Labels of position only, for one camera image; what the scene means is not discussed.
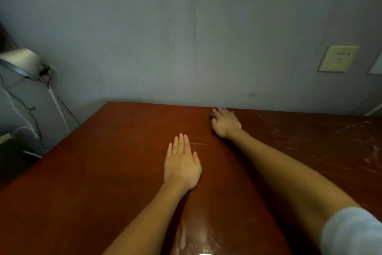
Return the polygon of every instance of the gray wall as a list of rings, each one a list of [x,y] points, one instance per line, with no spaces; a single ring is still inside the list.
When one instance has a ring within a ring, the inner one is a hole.
[[[382,0],[0,0],[0,21],[55,69],[81,121],[107,100],[335,114],[382,102],[382,76],[367,74]],[[361,46],[346,74],[316,71],[328,45]],[[62,139],[44,86],[1,72],[47,143]],[[2,128],[22,125],[0,103]]]

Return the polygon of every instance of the white pole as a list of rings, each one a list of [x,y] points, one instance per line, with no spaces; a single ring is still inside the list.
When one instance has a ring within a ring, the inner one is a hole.
[[[374,108],[372,111],[369,111],[368,113],[365,114],[365,116],[372,115],[374,112],[376,112],[378,109],[382,107],[382,103],[379,104],[376,108]]]
[[[53,89],[52,89],[52,87],[50,86],[50,84],[48,84],[48,90],[49,90],[50,96],[52,97],[52,99],[53,99],[53,101],[54,101],[54,104],[56,104],[56,107],[57,107],[57,109],[58,109],[58,112],[60,113],[60,115],[61,115],[61,117],[62,117],[62,120],[63,120],[64,123],[65,123],[66,128],[68,129],[68,133],[71,133],[70,127],[69,127],[68,123],[66,122],[66,119],[65,119],[65,117],[64,117],[64,114],[63,114],[62,111],[61,111],[60,105],[59,105],[58,102],[57,102],[57,99],[56,99],[56,97],[55,97],[55,95],[54,95]]]

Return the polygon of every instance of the sleeve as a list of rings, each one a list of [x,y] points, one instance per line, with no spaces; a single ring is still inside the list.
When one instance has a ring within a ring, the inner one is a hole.
[[[342,209],[325,224],[320,247],[323,255],[380,255],[382,223],[365,209]]]

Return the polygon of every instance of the yellow switch plate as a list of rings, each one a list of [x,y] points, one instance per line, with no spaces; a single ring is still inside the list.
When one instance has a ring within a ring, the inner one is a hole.
[[[318,71],[346,72],[358,48],[359,46],[329,46]]]

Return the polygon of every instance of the wooden table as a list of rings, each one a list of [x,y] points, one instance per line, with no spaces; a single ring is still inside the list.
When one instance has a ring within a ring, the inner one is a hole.
[[[288,243],[303,243],[285,219],[288,208],[213,134],[210,111],[107,103],[0,193],[0,254],[101,254],[159,190],[167,145],[179,132],[189,136],[203,173],[174,215],[163,254],[290,254]],[[316,169],[382,219],[380,119],[235,113],[251,135]]]

